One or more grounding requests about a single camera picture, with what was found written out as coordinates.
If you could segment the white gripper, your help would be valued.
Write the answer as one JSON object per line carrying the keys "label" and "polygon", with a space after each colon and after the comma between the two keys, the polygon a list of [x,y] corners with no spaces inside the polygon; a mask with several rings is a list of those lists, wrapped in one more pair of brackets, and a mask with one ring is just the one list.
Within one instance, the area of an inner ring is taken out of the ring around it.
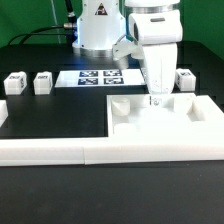
{"label": "white gripper", "polygon": [[179,13],[131,13],[128,17],[129,35],[133,41],[120,37],[113,45],[113,60],[120,70],[126,69],[127,56],[140,63],[151,106],[162,105],[158,94],[170,94],[174,88],[177,43],[182,40],[183,29]]}

